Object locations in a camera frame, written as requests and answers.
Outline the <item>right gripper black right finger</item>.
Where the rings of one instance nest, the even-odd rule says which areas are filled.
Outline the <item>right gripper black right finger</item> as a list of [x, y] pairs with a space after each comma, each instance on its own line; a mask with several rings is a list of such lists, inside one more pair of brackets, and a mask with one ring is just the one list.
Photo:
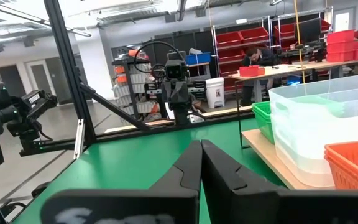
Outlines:
[[201, 145], [201, 178], [212, 224], [358, 224], [358, 190], [290, 190], [211, 141]]

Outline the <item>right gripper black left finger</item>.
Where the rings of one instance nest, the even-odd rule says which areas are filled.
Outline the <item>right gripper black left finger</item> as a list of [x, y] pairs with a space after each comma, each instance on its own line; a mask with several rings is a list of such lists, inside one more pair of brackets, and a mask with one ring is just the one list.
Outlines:
[[68, 189], [42, 206], [42, 224], [198, 224], [203, 148], [192, 141], [144, 190]]

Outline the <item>clear plastic bin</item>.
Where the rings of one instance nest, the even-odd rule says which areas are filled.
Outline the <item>clear plastic bin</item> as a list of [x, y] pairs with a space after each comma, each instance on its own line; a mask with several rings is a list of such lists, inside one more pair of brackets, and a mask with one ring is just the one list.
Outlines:
[[334, 188], [334, 180], [330, 168], [328, 168], [328, 172], [322, 174], [307, 172], [296, 166], [286, 153], [280, 149], [276, 150], [276, 155], [302, 184], [310, 187]]
[[276, 142], [290, 155], [321, 159], [324, 145], [358, 141], [358, 75], [272, 88]]
[[331, 169], [324, 156], [317, 159], [303, 157], [292, 149], [287, 151], [279, 143], [276, 143], [275, 148], [277, 157], [300, 182], [315, 187], [333, 185]]

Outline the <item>green plastic basket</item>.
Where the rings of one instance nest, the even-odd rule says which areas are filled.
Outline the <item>green plastic basket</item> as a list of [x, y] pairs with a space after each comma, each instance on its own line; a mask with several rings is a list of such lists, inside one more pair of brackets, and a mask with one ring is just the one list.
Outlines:
[[255, 114], [255, 118], [260, 132], [270, 143], [275, 144], [270, 115], [266, 116], [264, 114]]
[[270, 115], [271, 114], [271, 110], [270, 108], [259, 108], [259, 107], [256, 107], [256, 108], [253, 108], [252, 111], [255, 113], [255, 114], [264, 114], [266, 116]]
[[270, 101], [263, 101], [263, 102], [257, 102], [252, 104], [253, 108], [259, 108], [262, 110], [269, 110], [270, 109]]

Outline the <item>orange plastic basket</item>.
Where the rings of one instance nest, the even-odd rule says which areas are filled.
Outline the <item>orange plastic basket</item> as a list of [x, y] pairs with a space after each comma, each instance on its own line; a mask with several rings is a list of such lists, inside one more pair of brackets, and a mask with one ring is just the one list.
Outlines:
[[358, 190], [358, 141], [327, 144], [324, 158], [329, 163], [335, 189]]
[[327, 158], [337, 190], [358, 190], [358, 165], [345, 159]]
[[325, 156], [337, 190], [358, 190], [358, 156]]

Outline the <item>white trash bin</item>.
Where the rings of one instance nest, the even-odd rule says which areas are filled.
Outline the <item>white trash bin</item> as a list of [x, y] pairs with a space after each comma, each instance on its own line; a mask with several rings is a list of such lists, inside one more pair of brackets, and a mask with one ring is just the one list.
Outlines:
[[213, 109], [225, 105], [224, 78], [211, 78], [206, 80], [206, 97], [208, 107]]

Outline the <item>blue storage bin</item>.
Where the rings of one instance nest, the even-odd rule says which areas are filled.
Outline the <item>blue storage bin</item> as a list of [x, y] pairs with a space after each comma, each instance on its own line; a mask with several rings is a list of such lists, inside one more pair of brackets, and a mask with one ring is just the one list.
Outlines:
[[186, 56], [186, 62], [188, 65], [197, 65], [202, 63], [210, 63], [211, 53], [205, 52], [201, 54], [190, 54]]

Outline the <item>black rack with white drawers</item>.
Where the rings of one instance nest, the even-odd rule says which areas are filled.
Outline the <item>black rack with white drawers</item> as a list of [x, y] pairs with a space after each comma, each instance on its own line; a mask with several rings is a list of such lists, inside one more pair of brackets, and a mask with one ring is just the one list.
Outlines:
[[154, 97], [146, 96], [145, 85], [155, 78], [150, 74], [151, 63], [144, 51], [131, 49], [115, 58], [112, 90], [115, 104], [140, 121], [155, 121], [162, 117], [160, 105]]

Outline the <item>green table mat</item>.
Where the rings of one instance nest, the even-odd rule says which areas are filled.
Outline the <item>green table mat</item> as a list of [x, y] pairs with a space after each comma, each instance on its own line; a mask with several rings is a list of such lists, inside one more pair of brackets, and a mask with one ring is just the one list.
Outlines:
[[47, 189], [14, 219], [13, 224], [40, 224], [40, 209], [64, 189], [147, 189], [193, 140], [207, 139], [250, 170], [274, 184], [282, 181], [252, 150], [242, 149], [235, 121], [92, 145], [60, 173]]

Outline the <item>person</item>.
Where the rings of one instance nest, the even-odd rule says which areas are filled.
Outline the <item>person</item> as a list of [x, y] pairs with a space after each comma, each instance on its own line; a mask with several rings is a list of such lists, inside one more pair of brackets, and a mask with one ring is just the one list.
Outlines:
[[[250, 65], [258, 66], [274, 66], [279, 64], [279, 59], [269, 48], [254, 47], [247, 50], [244, 59], [242, 60], [243, 67]], [[249, 106], [252, 104], [252, 95], [254, 90], [254, 82], [246, 81], [242, 87], [241, 106]]]

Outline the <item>wooden work table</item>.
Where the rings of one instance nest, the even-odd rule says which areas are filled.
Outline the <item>wooden work table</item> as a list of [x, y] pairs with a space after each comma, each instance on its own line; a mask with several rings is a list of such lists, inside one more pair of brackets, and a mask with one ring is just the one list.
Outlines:
[[308, 70], [327, 70], [332, 67], [340, 67], [344, 65], [353, 65], [358, 64], [358, 60], [346, 61], [346, 62], [327, 62], [323, 60], [322, 62], [309, 62], [304, 65], [287, 65], [281, 64], [277, 65], [277, 68], [265, 67], [265, 74], [259, 75], [256, 77], [242, 77], [239, 72], [233, 75], [229, 75], [229, 78], [233, 78], [240, 81], [253, 81], [254, 84], [254, 100], [256, 102], [262, 101], [262, 87], [260, 80], [267, 80], [269, 78], [276, 78], [287, 76], [293, 73], [305, 72]]

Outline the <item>black flat screen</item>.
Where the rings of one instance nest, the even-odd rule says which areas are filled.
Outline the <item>black flat screen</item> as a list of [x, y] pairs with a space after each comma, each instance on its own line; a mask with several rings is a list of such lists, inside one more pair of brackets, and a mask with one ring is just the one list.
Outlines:
[[321, 35], [321, 18], [310, 19], [295, 24], [295, 38], [299, 44], [319, 40]]

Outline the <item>wooden shelf with black frame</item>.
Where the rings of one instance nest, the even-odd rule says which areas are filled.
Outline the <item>wooden shelf with black frame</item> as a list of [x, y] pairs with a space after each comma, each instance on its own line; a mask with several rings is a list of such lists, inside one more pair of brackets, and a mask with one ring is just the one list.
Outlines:
[[243, 133], [251, 148], [289, 188], [331, 189], [302, 184], [277, 157], [275, 145], [310, 159], [324, 156], [324, 145], [336, 134], [333, 122], [343, 115], [344, 104], [325, 91], [288, 86], [270, 90], [270, 110], [275, 144], [254, 129]]

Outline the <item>black aluminium rig frame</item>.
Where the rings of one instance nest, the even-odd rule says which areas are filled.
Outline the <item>black aluminium rig frame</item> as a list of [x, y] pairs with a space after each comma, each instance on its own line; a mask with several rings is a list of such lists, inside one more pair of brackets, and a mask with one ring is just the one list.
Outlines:
[[200, 128], [213, 124], [221, 124], [230, 121], [242, 121], [252, 119], [255, 117], [251, 108], [243, 108], [240, 112], [223, 112], [219, 111], [217, 115], [206, 116], [205, 121], [196, 124], [187, 124], [185, 126], [176, 126], [170, 121], [161, 121], [160, 124], [146, 125], [144, 123], [133, 120], [128, 114], [125, 114], [118, 107], [114, 106], [109, 100], [97, 96], [101, 100], [101, 104], [112, 110], [122, 118], [128, 118], [129, 122], [134, 125], [133, 128], [127, 130], [114, 131], [106, 134], [96, 134], [93, 122], [88, 109], [88, 104], [85, 100], [85, 94], [94, 95], [96, 92], [90, 87], [83, 84], [80, 80], [80, 75], [76, 69], [76, 62], [71, 47], [71, 42], [68, 37], [65, 21], [62, 16], [62, 11], [58, 0], [44, 0], [44, 6], [48, 14], [48, 20], [52, 26], [52, 33], [57, 45], [59, 56], [62, 60], [63, 71], [68, 82], [68, 89], [73, 97], [74, 107], [77, 118], [84, 119], [85, 127], [85, 145], [90, 146], [99, 142], [115, 141], [120, 139], [136, 138], [141, 136], [148, 136], [151, 134], [168, 133], [172, 131], [179, 131], [191, 128]]

